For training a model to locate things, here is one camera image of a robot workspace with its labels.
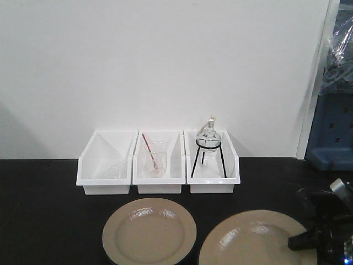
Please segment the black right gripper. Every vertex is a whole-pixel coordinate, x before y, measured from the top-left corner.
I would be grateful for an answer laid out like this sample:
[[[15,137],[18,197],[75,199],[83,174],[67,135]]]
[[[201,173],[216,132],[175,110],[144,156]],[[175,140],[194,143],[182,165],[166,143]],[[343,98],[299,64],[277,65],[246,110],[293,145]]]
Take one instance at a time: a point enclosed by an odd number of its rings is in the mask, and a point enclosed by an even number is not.
[[[352,264],[352,210],[336,195],[309,196],[315,229],[288,238],[292,251],[317,248],[319,264]]]

